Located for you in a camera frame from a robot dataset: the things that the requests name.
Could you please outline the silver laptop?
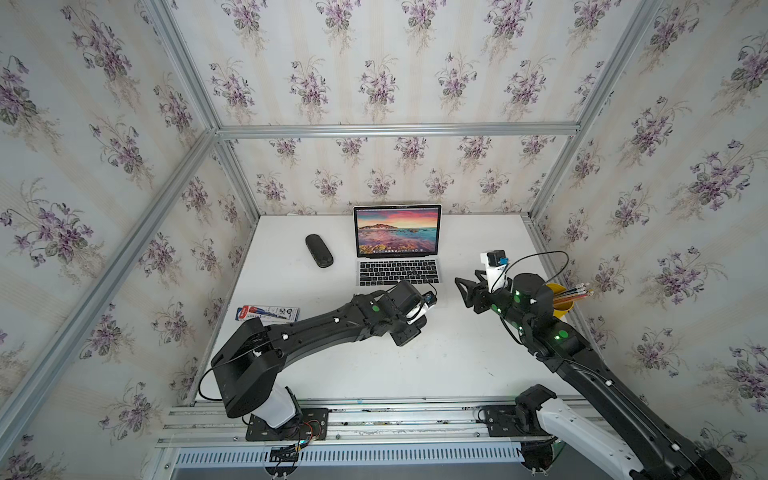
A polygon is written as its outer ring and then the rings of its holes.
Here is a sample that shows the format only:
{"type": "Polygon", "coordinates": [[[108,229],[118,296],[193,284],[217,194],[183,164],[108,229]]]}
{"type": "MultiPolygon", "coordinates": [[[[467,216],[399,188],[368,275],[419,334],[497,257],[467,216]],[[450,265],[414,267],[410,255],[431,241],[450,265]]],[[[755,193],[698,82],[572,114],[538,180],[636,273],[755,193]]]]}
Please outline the silver laptop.
{"type": "Polygon", "coordinates": [[[439,204],[354,207],[357,285],[439,284],[441,219],[439,204]]]}

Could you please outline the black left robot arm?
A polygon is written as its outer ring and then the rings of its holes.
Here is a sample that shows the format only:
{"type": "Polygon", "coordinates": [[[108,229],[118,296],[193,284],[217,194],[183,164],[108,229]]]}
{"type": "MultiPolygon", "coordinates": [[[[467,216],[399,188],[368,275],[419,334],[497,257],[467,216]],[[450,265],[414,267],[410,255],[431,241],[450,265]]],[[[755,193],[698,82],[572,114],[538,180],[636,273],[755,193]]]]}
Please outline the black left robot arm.
{"type": "Polygon", "coordinates": [[[253,414],[272,428],[299,416],[289,389],[275,387],[286,367],[328,348],[389,335],[402,347],[421,333],[434,291],[400,281],[387,290],[356,294],[341,307],[292,323],[265,325],[257,316],[240,326],[212,356],[219,401],[229,418],[253,414]]]}

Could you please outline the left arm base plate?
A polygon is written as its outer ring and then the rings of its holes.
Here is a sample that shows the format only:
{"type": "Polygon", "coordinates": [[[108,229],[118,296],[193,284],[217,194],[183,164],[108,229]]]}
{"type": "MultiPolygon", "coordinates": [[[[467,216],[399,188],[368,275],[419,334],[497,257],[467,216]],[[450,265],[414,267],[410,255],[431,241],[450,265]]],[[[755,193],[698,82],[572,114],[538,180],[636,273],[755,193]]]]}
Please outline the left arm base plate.
{"type": "Polygon", "coordinates": [[[251,415],[245,439],[249,442],[325,440],[329,413],[327,408],[305,409],[279,428],[272,428],[251,415]]]}

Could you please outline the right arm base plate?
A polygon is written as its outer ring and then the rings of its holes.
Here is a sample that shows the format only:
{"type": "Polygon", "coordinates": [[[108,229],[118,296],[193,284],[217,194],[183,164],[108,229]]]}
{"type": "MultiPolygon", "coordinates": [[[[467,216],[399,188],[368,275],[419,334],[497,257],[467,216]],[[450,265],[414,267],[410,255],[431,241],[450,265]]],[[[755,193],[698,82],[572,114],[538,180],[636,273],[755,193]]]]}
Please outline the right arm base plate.
{"type": "Polygon", "coordinates": [[[548,439],[553,434],[543,429],[537,411],[520,405],[485,405],[478,410],[476,421],[484,425],[493,438],[548,439]]]}

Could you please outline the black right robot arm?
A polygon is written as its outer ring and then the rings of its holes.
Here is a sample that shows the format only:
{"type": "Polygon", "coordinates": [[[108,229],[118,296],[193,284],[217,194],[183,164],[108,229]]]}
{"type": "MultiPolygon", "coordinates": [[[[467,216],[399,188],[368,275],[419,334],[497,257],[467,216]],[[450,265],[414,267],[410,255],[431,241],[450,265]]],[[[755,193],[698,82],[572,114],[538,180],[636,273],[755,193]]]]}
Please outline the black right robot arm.
{"type": "Polygon", "coordinates": [[[523,273],[502,287],[483,273],[455,281],[466,307],[491,311],[519,343],[559,376],[612,428],[607,433],[537,384],[503,412],[485,410],[490,434],[505,426],[530,436],[549,435],[573,447],[613,479],[729,479],[734,470],[714,447],[699,446],[655,414],[603,362],[586,338],[558,319],[552,290],[523,273]]]}

